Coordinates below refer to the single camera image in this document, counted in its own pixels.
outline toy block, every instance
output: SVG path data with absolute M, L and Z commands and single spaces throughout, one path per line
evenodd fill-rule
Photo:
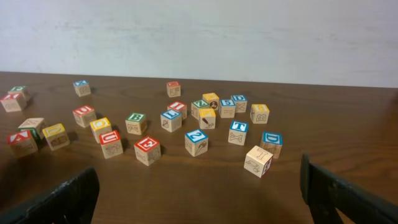
M 7 94 L 0 101 L 7 112 L 22 111 L 26 107 L 22 93 Z
M 27 91 L 26 86 L 15 86 L 10 91 L 8 91 L 8 94 L 17 94 L 17 93 L 21 93 L 26 101 L 29 101 L 32 98 L 32 95 L 30 95 L 29 91 Z
M 181 96 L 181 85 L 179 82 L 168 82 L 167 86 L 167 94 L 169 97 Z
M 94 108 L 89 106 L 82 106 L 81 108 L 75 109 L 73 115 L 76 123 L 83 128 L 87 128 L 92 121 L 97 120 Z
M 44 137 L 51 150 L 57 150 L 70 144 L 68 134 L 62 124 L 56 124 L 43 129 Z
M 122 142 L 118 131 L 100 134 L 99 141 L 101 143 L 105 159 L 123 154 Z
M 243 167 L 252 174 L 262 177 L 271 166 L 272 156 L 272 153 L 267 152 L 258 146 L 254 146 L 246 154 Z
M 73 82 L 73 86 L 75 87 L 76 94 L 79 97 L 91 94 L 91 89 L 87 80 Z
M 191 103 L 191 114 L 194 118 L 199 119 L 199 109 L 210 108 L 210 105 L 204 100 L 198 100 Z
M 215 129 L 216 128 L 216 113 L 213 108 L 199 109 L 199 128 L 200 129 Z
M 209 137 L 201 129 L 185 134 L 185 148 L 194 157 L 207 152 L 208 145 Z
M 144 114 L 132 113 L 126 118 L 126 127 L 130 134 L 142 134 L 147 129 L 147 118 Z
M 160 143 L 154 138 L 146 136 L 134 144 L 134 150 L 138 161 L 149 166 L 160 159 Z
M 279 158 L 282 145 L 283 141 L 281 134 L 271 133 L 268 131 L 264 131 L 262 133 L 260 147 L 272 153 L 275 159 Z
M 218 105 L 220 103 L 220 98 L 217 96 L 216 93 L 206 93 L 203 94 L 204 101 L 206 101 L 209 105 L 210 108 L 213 108 L 214 110 L 218 110 Z
M 18 131 L 29 130 L 35 141 L 40 142 L 44 138 L 43 129 L 46 127 L 44 118 L 28 118 L 18 127 Z
M 173 132 L 182 126 L 182 115 L 175 110 L 168 110 L 161 114 L 160 123 L 162 128 Z
M 243 146 L 248 129 L 249 124 L 240 121 L 232 121 L 231 127 L 229 127 L 228 142 Z
M 111 123 L 107 118 L 101 118 L 96 121 L 92 121 L 90 122 L 90 126 L 97 143 L 100 143 L 100 134 L 112 131 Z
M 250 119 L 253 124 L 266 124 L 268 117 L 269 109 L 267 105 L 251 105 Z
M 167 109 L 173 109 L 175 111 L 178 111 L 181 113 L 182 115 L 182 119 L 184 120 L 185 118 L 187 118 L 187 105 L 181 102 L 173 102 L 172 104 L 167 106 Z
M 9 135 L 7 143 L 17 158 L 37 152 L 37 145 L 29 130 Z
M 235 113 L 244 113 L 248 107 L 248 99 L 244 95 L 232 95 L 231 99 L 235 102 Z
M 220 117 L 221 118 L 234 118 L 235 117 L 235 102 L 233 100 L 220 101 Z

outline white wall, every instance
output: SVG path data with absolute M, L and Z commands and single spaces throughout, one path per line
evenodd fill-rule
M 396 0 L 1 0 L 0 70 L 398 87 Z

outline brown tabletop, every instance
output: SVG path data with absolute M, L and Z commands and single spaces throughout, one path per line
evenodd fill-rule
M 88 80 L 92 95 L 78 97 L 72 82 Z M 0 94 L 27 85 L 32 101 L 22 112 L 0 109 L 0 212 L 51 189 L 93 166 L 101 190 L 93 223 L 312 223 L 299 187 L 303 152 L 314 163 L 398 204 L 398 91 L 392 88 L 291 85 L 275 83 L 178 80 L 182 96 L 169 98 L 160 78 L 97 77 L 0 73 Z M 265 103 L 267 124 L 253 124 L 249 111 L 234 120 L 249 123 L 244 146 L 227 142 L 232 118 L 217 113 L 208 152 L 192 157 L 184 134 L 198 128 L 190 103 L 215 92 L 221 99 L 244 94 L 248 105 Z M 178 100 L 188 118 L 173 133 L 160 127 L 160 114 Z M 124 154 L 105 159 L 90 128 L 76 124 L 72 110 L 92 106 L 120 132 Z M 134 153 L 143 136 L 128 134 L 125 119 L 145 113 L 148 130 L 162 145 L 162 158 L 147 167 Z M 16 160 L 6 137 L 27 118 L 62 123 L 69 146 Z M 258 178 L 243 169 L 246 153 L 259 145 L 263 131 L 281 133 L 279 159 Z

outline wooden block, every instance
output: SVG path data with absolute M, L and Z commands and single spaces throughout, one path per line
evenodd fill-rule
M 248 107 L 248 99 L 244 95 L 232 95 L 231 99 L 235 102 L 235 113 L 244 113 Z
M 185 148 L 194 157 L 207 152 L 208 145 L 209 137 L 201 129 L 185 134 Z
M 100 134 L 99 141 L 105 159 L 123 154 L 123 146 L 118 131 Z
M 199 127 L 200 129 L 216 128 L 216 113 L 213 108 L 199 109 Z
M 173 109 L 175 111 L 178 111 L 181 113 L 182 115 L 182 119 L 184 120 L 185 118 L 187 118 L 187 105 L 181 102 L 173 102 L 172 104 L 167 106 L 167 109 Z
M 169 97 L 181 96 L 181 85 L 179 82 L 168 82 L 166 86 Z
M 254 146 L 247 154 L 243 167 L 258 177 L 262 177 L 272 162 L 272 153 Z
M 40 142 L 44 138 L 43 129 L 46 127 L 44 118 L 28 118 L 18 127 L 18 131 L 29 130 L 36 142 Z
M 17 158 L 37 152 L 37 145 L 29 130 L 9 135 L 7 143 Z
M 8 91 L 8 94 L 17 94 L 17 93 L 21 93 L 26 101 L 29 101 L 32 98 L 32 95 L 30 95 L 29 91 L 27 91 L 26 86 L 15 86 L 10 91 Z
M 96 121 L 90 122 L 91 131 L 93 132 L 95 141 L 100 143 L 100 134 L 108 133 L 112 131 L 111 123 L 107 118 L 101 118 Z
M 92 121 L 97 120 L 97 115 L 95 114 L 94 108 L 87 105 L 75 109 L 73 111 L 73 115 L 75 117 L 76 123 L 83 128 L 87 128 Z
M 235 102 L 233 100 L 220 101 L 220 117 L 234 118 L 235 117 Z
M 43 129 L 44 137 L 51 150 L 57 150 L 70 144 L 68 134 L 62 124 L 56 124 Z
M 162 128 L 173 132 L 182 126 L 182 115 L 180 112 L 175 110 L 168 110 L 161 114 L 160 125 Z
M 267 105 L 251 105 L 250 119 L 253 124 L 266 124 L 269 112 Z
M 210 108 L 210 105 L 204 100 L 198 100 L 191 103 L 191 114 L 194 118 L 199 119 L 199 109 Z
M 144 114 L 132 113 L 126 118 L 126 127 L 130 134 L 142 134 L 147 129 L 147 118 Z
M 229 127 L 228 142 L 243 146 L 248 129 L 249 124 L 240 121 L 232 121 L 231 127 Z
M 146 136 L 134 144 L 137 159 L 149 166 L 160 159 L 160 143 L 154 138 Z
M 26 107 L 22 93 L 7 94 L 0 101 L 7 112 L 22 111 Z
M 216 93 L 206 93 L 203 94 L 204 101 L 206 101 L 209 105 L 210 108 L 213 108 L 214 110 L 218 110 L 218 105 L 220 103 L 220 98 L 217 96 Z
M 87 80 L 73 82 L 73 86 L 75 87 L 76 94 L 79 97 L 91 94 L 91 89 Z
M 272 153 L 275 159 L 279 158 L 282 145 L 283 141 L 281 134 L 271 133 L 268 131 L 264 131 L 262 133 L 260 147 Z

